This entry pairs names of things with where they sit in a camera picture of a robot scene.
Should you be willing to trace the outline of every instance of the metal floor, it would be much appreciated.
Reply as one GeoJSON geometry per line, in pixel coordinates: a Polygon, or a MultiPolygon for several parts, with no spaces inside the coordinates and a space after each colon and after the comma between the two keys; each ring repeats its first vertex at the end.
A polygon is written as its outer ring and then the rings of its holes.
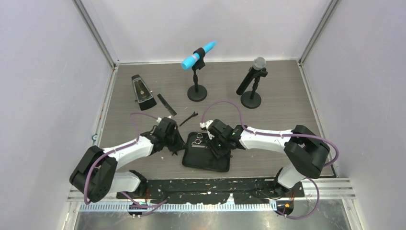
{"type": "MultiPolygon", "coordinates": [[[[179,129],[186,141],[190,132],[200,131],[201,115],[213,102],[227,99],[241,105],[236,89],[250,66],[252,62],[207,63],[197,74],[199,84],[206,87],[208,95],[204,101],[196,103],[190,101],[186,95],[187,89],[193,85],[191,69],[183,70],[180,64],[120,65],[102,133],[101,147],[116,146],[136,138],[129,114],[140,109],[135,102],[131,76],[139,74],[153,91],[158,103],[145,112],[160,117],[170,115],[157,98],[160,93],[178,113],[173,118],[178,124],[193,111],[199,113],[199,116],[192,118],[179,129]]],[[[287,130],[296,125],[305,125],[319,135],[296,61],[269,61],[266,68],[269,74],[261,78],[257,90],[262,97],[261,106],[253,110],[240,106],[245,123],[251,127],[271,130],[287,130]]],[[[225,103],[212,107],[206,118],[220,119],[231,127],[239,124],[237,110],[225,103]]],[[[134,116],[134,119],[141,132],[149,131],[157,124],[146,116],[134,116]]],[[[172,156],[164,149],[126,165],[120,171],[136,170],[147,179],[272,177],[289,163],[285,155],[276,152],[258,149],[234,150],[229,172],[211,172],[184,167],[181,163],[183,152],[172,156]]],[[[323,169],[322,175],[333,175],[331,167],[323,169]]]]}
{"type": "MultiPolygon", "coordinates": [[[[293,216],[307,214],[314,200],[295,201],[293,216]]],[[[303,220],[270,211],[168,212],[132,219],[127,212],[79,212],[76,230],[350,230],[341,200],[321,200],[318,210],[303,220]]]]}

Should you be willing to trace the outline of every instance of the microphone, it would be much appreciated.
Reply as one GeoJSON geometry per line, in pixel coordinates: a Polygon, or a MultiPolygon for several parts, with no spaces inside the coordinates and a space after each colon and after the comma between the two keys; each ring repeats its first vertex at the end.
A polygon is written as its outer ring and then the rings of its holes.
{"type": "Polygon", "coordinates": [[[245,76],[236,93],[241,96],[247,89],[251,81],[253,80],[252,76],[260,72],[261,69],[264,67],[265,67],[265,59],[263,57],[257,57],[256,59],[254,59],[254,65],[252,65],[252,67],[249,68],[248,74],[245,76]]]}
{"type": "MultiPolygon", "coordinates": [[[[205,46],[203,46],[204,52],[207,53],[209,52],[216,44],[216,41],[212,41],[210,43],[207,43],[205,46]]],[[[185,58],[183,62],[180,64],[182,66],[182,69],[189,69],[192,67],[196,61],[200,59],[200,55],[198,53],[194,53],[193,55],[185,58]]]]}

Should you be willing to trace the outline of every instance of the microphone stand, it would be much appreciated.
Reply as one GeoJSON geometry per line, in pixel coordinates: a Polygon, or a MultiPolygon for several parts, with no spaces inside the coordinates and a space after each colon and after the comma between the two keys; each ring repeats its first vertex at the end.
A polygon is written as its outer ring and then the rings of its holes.
{"type": "Polygon", "coordinates": [[[203,48],[200,47],[193,53],[198,53],[200,59],[196,61],[196,63],[192,66],[194,85],[188,89],[188,98],[193,102],[201,102],[207,97],[207,90],[204,86],[197,84],[198,78],[196,70],[202,69],[203,67],[206,66],[203,60],[204,56],[206,55],[206,52],[204,51],[203,48]]]}
{"type": "Polygon", "coordinates": [[[266,77],[267,75],[268,72],[266,71],[266,68],[262,68],[259,72],[252,75],[251,79],[255,78],[254,84],[252,85],[252,91],[247,91],[241,96],[241,103],[243,106],[248,109],[255,109],[261,105],[262,99],[256,90],[258,88],[260,78],[266,77]]]}

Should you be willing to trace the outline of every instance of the black tray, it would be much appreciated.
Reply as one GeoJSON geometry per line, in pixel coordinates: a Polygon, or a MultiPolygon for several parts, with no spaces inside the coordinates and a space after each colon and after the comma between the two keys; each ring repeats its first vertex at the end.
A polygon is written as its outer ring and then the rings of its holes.
{"type": "Polygon", "coordinates": [[[197,138],[197,134],[197,132],[191,132],[188,135],[182,165],[222,173],[228,172],[230,170],[231,151],[218,159],[206,146],[207,133],[199,133],[199,138],[197,138]]]}

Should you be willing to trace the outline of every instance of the white wall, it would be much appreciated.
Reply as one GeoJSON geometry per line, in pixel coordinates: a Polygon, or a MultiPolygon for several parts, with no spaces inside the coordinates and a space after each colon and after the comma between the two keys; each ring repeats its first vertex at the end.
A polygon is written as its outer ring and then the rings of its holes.
{"type": "Polygon", "coordinates": [[[341,1],[305,70],[369,229],[405,229],[406,1],[341,1]]]}
{"type": "Polygon", "coordinates": [[[56,230],[110,66],[71,0],[0,3],[0,229],[56,230]]]}
{"type": "Polygon", "coordinates": [[[298,59],[329,0],[91,0],[123,62],[298,59]]]}

